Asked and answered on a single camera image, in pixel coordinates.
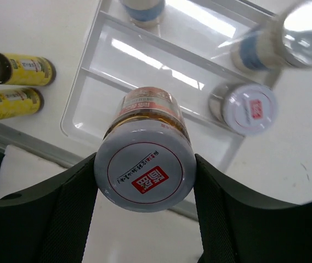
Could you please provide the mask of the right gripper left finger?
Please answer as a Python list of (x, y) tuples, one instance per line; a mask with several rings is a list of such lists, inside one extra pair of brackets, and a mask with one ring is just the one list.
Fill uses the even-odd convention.
[(0, 199), (0, 262), (82, 262), (97, 197), (94, 159)]

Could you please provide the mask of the brown spice jar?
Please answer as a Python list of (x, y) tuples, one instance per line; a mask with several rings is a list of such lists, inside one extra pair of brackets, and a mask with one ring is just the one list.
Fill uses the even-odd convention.
[(218, 121), (243, 136), (266, 131), (278, 113), (275, 94), (258, 83), (221, 84), (212, 90), (208, 107)]
[(139, 213), (166, 210), (191, 191), (196, 160), (182, 112), (170, 93), (141, 87), (127, 93), (95, 155), (99, 190)]

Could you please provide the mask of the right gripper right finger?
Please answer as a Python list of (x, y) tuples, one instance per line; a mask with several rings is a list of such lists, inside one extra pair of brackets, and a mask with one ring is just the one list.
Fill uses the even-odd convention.
[(200, 262), (312, 262), (312, 201), (268, 197), (196, 161)]

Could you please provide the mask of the blue label shaker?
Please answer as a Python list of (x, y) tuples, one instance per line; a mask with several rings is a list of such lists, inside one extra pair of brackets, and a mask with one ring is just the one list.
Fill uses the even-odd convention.
[(296, 1), (242, 35), (231, 59), (243, 72), (312, 68), (312, 1)]
[(164, 14), (165, 0), (121, 0), (131, 21), (142, 28), (158, 25)]

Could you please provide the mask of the yellow bottle beige cap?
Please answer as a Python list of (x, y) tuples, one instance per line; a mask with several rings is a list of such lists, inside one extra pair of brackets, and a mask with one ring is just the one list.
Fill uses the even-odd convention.
[(32, 115), (44, 106), (41, 92), (35, 88), (0, 90), (0, 120)]

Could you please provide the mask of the yellow bottle dark cap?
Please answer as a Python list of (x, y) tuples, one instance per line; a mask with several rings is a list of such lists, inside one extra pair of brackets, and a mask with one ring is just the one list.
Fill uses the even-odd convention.
[(55, 66), (44, 57), (0, 53), (0, 85), (44, 87), (55, 78)]

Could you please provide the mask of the brown spice jar front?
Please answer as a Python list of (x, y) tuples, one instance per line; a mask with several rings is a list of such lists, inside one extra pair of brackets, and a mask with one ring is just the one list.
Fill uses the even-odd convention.
[(170, 93), (141, 87), (127, 93), (95, 155), (99, 190), (139, 213), (166, 210), (191, 191), (196, 160), (182, 112)]

